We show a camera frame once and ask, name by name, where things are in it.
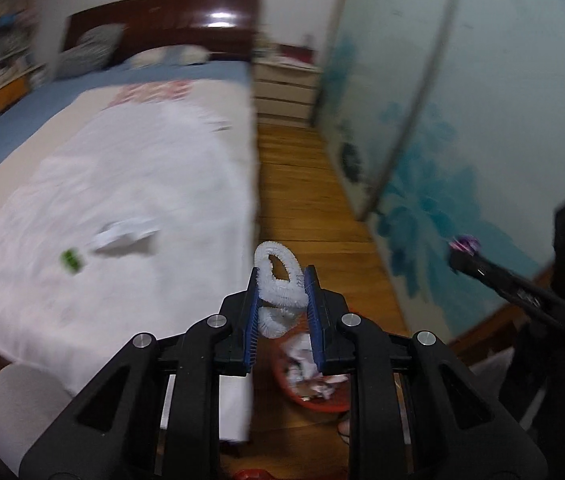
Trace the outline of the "large white paper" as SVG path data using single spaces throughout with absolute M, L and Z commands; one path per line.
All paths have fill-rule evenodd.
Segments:
M 114 221 L 103 226 L 92 237 L 88 248 L 95 254 L 115 256 L 148 252 L 151 240 L 160 231 L 160 223 L 151 218 Z

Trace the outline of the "purple wrapper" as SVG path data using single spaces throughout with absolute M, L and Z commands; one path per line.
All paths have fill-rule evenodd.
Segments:
M 449 247 L 454 252 L 465 252 L 476 255 L 481 251 L 480 241 L 472 235 L 458 235 L 450 243 Z

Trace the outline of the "red plastic trash basket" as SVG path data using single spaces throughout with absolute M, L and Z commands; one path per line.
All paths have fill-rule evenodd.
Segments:
M 272 367 L 284 394 L 303 408 L 328 414 L 349 410 L 349 377 L 319 372 L 304 324 L 273 341 Z

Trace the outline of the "red plastic stool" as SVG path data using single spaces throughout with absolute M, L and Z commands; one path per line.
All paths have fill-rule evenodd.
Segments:
M 232 480 L 276 480 L 276 478 L 264 469 L 242 469 L 232 475 Z

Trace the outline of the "white cloth on bed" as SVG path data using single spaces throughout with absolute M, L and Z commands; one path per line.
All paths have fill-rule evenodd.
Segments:
M 246 103 L 115 104 L 0 207 L 0 356 L 80 391 L 127 341 L 246 286 L 258 151 Z

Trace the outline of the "beige bedside drawer cabinet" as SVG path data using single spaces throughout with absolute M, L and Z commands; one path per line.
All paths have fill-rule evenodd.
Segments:
M 321 70 L 261 60 L 252 65 L 253 100 L 263 125 L 308 128 L 317 99 Z

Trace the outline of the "cream patterned blanket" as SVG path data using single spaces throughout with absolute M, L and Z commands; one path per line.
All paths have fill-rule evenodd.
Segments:
M 254 248 L 258 209 L 255 111 L 242 84 L 217 79 L 172 80 L 87 90 L 46 120 L 0 161 L 0 208 L 36 173 L 40 163 L 87 127 L 109 148 L 130 134 L 132 159 L 150 148 L 158 132 L 173 127 L 189 148 L 213 151 L 188 170 L 220 169 L 234 187 L 226 210 L 241 219 L 229 240 L 247 258 Z

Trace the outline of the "small green wrapper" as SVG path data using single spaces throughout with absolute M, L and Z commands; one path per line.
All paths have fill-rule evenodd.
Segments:
M 84 261 L 75 248 L 70 248 L 62 252 L 60 261 L 66 270 L 72 274 L 80 273 L 84 268 Z

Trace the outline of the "grey trouser leg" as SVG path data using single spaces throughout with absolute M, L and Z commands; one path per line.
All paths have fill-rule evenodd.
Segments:
M 23 457 L 72 401 L 57 378 L 23 364 L 0 370 L 0 460 L 15 475 Z

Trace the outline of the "glass sliding wardrobe doors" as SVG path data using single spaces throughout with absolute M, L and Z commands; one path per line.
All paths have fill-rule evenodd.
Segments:
M 565 202 L 565 0 L 345 0 L 320 129 L 409 330 L 451 341 L 501 305 L 448 245 L 535 278 Z

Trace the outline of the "white and blue pillow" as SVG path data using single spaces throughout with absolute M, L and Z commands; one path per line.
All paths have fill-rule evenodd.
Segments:
M 211 52 L 192 44 L 176 44 L 176 46 L 157 47 L 132 55 L 124 64 L 137 70 L 149 66 L 189 66 L 209 62 Z

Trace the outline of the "grey plaid pillow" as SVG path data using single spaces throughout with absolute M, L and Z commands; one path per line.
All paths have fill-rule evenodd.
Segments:
M 57 79 L 81 77 L 106 66 L 125 32 L 120 23 L 104 24 L 78 38 L 75 47 L 59 54 L 56 66 Z

